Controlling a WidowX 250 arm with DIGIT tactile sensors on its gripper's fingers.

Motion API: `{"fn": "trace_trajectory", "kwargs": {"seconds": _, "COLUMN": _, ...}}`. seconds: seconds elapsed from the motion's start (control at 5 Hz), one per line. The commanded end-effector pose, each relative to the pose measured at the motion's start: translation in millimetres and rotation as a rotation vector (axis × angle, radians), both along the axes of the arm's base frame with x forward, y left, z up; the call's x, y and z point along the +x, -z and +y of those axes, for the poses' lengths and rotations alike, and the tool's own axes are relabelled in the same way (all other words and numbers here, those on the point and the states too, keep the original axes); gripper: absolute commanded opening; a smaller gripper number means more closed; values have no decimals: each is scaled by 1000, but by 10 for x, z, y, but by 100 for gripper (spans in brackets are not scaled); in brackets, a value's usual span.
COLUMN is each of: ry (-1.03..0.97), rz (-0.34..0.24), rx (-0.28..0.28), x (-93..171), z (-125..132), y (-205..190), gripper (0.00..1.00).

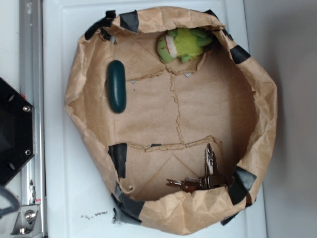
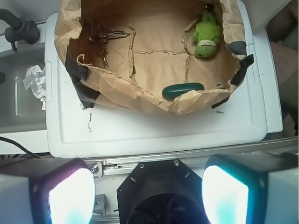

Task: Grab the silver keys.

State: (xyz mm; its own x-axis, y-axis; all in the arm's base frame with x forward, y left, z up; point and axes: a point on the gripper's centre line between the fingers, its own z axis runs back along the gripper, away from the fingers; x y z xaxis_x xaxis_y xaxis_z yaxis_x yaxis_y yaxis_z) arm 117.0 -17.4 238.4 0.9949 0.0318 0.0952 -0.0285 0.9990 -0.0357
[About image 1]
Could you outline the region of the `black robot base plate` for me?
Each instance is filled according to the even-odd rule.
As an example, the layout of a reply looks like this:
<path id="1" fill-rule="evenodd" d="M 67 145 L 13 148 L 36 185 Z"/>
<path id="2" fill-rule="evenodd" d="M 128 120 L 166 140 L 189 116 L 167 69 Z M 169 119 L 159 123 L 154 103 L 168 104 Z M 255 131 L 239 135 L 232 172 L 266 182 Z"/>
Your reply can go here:
<path id="1" fill-rule="evenodd" d="M 33 106 L 1 79 L 0 184 L 6 186 L 33 156 Z"/>

